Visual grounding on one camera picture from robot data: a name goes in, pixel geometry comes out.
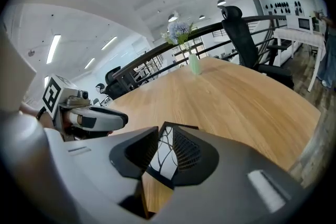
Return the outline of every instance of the black railing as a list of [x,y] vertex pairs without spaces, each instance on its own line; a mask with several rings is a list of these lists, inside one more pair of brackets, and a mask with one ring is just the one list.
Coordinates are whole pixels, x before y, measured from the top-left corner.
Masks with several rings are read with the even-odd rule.
[[[257,27],[257,24],[258,24],[257,22],[248,23],[248,28],[250,30],[250,33],[252,33],[253,30]],[[224,37],[224,36],[227,36],[227,34],[224,29],[221,29],[221,30],[213,31],[212,36],[213,37]]]
[[175,53],[174,56],[177,56],[177,55],[180,55],[180,54],[185,54],[186,52],[189,52],[193,49],[195,49],[198,52],[197,47],[201,46],[201,45],[203,45],[203,42],[197,43],[195,45],[191,45],[188,48],[185,48],[184,45],[180,45],[181,50],[179,52]]
[[[259,47],[259,52],[260,52],[259,55],[261,57],[263,54],[267,53],[267,51],[265,51],[265,48],[267,47],[267,46],[265,46],[265,44],[268,44],[271,40],[274,39],[274,37],[271,37],[273,30],[275,30],[276,28],[280,28],[280,27],[285,26],[285,25],[280,26],[279,25],[279,20],[280,19],[286,19],[286,17],[281,16],[281,15],[265,15],[265,16],[245,17],[243,19],[245,20],[246,23],[249,24],[250,29],[251,29],[251,27],[253,27],[253,29],[254,29],[254,27],[256,27],[258,21],[270,20],[270,26],[271,27],[251,33],[251,35],[255,35],[255,34],[260,34],[260,33],[263,33],[263,32],[267,31],[267,33],[265,35],[265,39],[262,42],[259,42],[259,43],[256,44],[256,46],[260,46]],[[197,37],[204,36],[206,34],[213,33],[213,32],[216,32],[216,31],[220,31],[221,33],[222,33],[222,31],[224,31],[221,22],[220,23],[215,23],[215,24],[212,24],[212,25],[208,25],[208,26],[205,26],[205,27],[202,27],[200,29],[196,29],[196,30],[192,31],[190,33],[189,37],[188,37],[188,40],[192,40],[192,39],[195,39]],[[196,55],[199,56],[199,55],[204,54],[204,53],[206,53],[210,50],[216,49],[218,47],[224,46],[224,45],[229,44],[229,43],[231,43],[231,40],[222,42],[220,44],[216,44],[216,45],[214,45],[212,47],[209,47],[209,48],[206,48],[202,51],[198,51],[196,53]],[[138,88],[144,82],[147,82],[150,79],[155,79],[155,77],[158,76],[159,74],[161,74],[162,72],[165,72],[165,71],[167,71],[167,70],[169,70],[169,69],[171,69],[171,68],[173,68],[177,65],[180,65],[181,63],[186,62],[188,60],[188,57],[185,57],[184,59],[182,59],[180,61],[177,61],[177,62],[175,62],[175,63],[173,63],[173,64],[171,64],[167,67],[161,68],[161,69],[157,66],[157,71],[156,72],[151,72],[150,71],[147,63],[155,57],[160,59],[160,61],[163,61],[163,57],[161,56],[161,54],[165,51],[168,51],[168,50],[174,48],[175,46],[177,46],[177,45],[172,45],[172,44],[168,44],[168,43],[164,43],[162,45],[159,45],[156,48],[150,50],[149,52],[147,52],[144,55],[136,58],[134,61],[132,61],[129,64],[127,64],[126,66],[124,66],[122,69],[120,69],[119,71],[114,73],[113,77],[115,79],[117,79],[120,84],[124,85],[128,91],[130,91],[131,89]],[[225,55],[222,59],[226,60],[226,59],[229,59],[229,58],[231,58],[231,57],[233,57],[237,54],[238,53]],[[137,79],[135,79],[134,76],[132,75],[132,73],[134,73],[135,68],[137,68],[141,65],[144,65],[146,67],[146,69],[148,71],[148,74],[144,78],[139,79],[139,76],[137,76]]]

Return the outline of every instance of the chair headrest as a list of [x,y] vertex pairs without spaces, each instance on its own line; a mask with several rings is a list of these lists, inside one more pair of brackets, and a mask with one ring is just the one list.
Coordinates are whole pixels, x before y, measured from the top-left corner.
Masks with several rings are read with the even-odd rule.
[[236,6],[221,6],[222,16],[225,20],[232,21],[240,19],[243,16],[243,12]]
[[103,90],[105,88],[104,84],[103,83],[99,83],[96,85],[96,88],[99,88],[101,90]]

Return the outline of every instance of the flower vase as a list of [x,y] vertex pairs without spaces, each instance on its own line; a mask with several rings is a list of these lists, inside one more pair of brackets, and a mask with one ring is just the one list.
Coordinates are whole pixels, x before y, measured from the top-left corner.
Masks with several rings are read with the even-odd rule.
[[201,74],[201,66],[199,62],[200,61],[196,54],[189,54],[189,66],[192,73],[194,73],[195,75]]

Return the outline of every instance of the black office chair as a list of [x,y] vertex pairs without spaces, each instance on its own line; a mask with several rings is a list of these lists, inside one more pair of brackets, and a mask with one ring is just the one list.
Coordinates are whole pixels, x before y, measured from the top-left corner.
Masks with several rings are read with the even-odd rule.
[[221,9],[224,17],[224,20],[222,20],[223,28],[237,49],[241,65],[260,73],[265,73],[267,76],[293,89],[294,83],[290,71],[273,66],[277,50],[286,50],[287,46],[267,46],[271,55],[269,64],[259,64],[258,48],[254,44],[247,23],[241,18],[243,15],[241,10],[236,6],[222,6]]
[[128,93],[128,91],[119,84],[118,80],[114,80],[106,86],[104,93],[106,93],[109,97],[115,100],[118,97],[121,97],[124,94]]
[[110,70],[109,72],[106,73],[106,75],[105,75],[106,85],[111,84],[115,80],[115,78],[113,77],[113,74],[116,73],[117,71],[119,71],[120,69],[121,69],[121,67],[116,67],[116,68],[113,68],[112,70]]

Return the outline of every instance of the person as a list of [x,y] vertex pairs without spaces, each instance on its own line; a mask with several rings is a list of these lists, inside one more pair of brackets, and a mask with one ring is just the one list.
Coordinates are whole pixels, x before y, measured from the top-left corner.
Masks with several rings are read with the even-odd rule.
[[318,20],[324,21],[328,26],[326,53],[320,63],[317,77],[324,87],[331,88],[336,80],[336,23],[331,16],[325,17],[318,12],[314,13]]
[[[0,55],[3,57],[6,55],[5,61],[7,60],[7,61],[14,62],[14,63],[17,63],[17,62],[22,63],[22,65],[20,66],[21,74],[23,72],[22,70],[25,70],[26,71],[26,74],[24,74],[25,77],[32,79],[35,75],[35,71],[31,68],[30,65],[28,65],[25,62],[25,60],[21,59],[22,57],[18,54],[14,46],[9,41],[7,33],[6,33],[6,29],[3,29],[3,28],[0,29],[0,40],[2,41],[1,42],[2,44],[0,46],[0,52],[1,52]],[[14,73],[15,71],[16,69],[14,68],[11,71],[8,71],[7,69],[1,71],[0,78],[2,79],[2,81],[6,81],[6,79],[8,81],[8,78],[14,79],[13,83],[8,83],[7,86],[2,85],[2,87],[0,87],[0,93],[2,95],[8,96],[8,94],[17,94],[17,95],[22,94],[22,89],[24,89],[23,85],[25,84],[25,82],[20,81],[21,84],[16,84],[18,82],[17,80],[15,80],[16,78],[16,74]],[[12,100],[13,98],[7,98],[7,101],[0,103],[0,109],[3,109],[4,111],[8,111],[8,112],[15,111],[15,107],[17,107],[19,104],[13,103]],[[44,128],[54,129],[52,118],[49,115],[49,113],[47,113],[46,111],[39,112],[38,110],[33,109],[31,106],[29,106],[28,104],[24,102],[21,102],[19,106],[19,110],[24,114],[29,114],[31,116],[38,118],[40,124]],[[71,126],[69,112],[64,113],[64,115],[62,115],[62,119],[63,119],[64,128]]]
[[[28,114],[31,115],[33,117],[38,117],[38,120],[40,122],[40,124],[43,126],[43,128],[50,128],[50,129],[54,129],[54,124],[53,124],[53,119],[51,118],[50,114],[45,111],[42,114],[39,115],[39,111],[33,109],[30,105],[21,102],[20,108],[19,110],[23,113],[23,114]],[[68,128],[72,125],[71,121],[70,121],[70,112],[66,112],[62,114],[62,123],[63,123],[63,128]],[[81,116],[78,116],[78,123],[81,124]]]

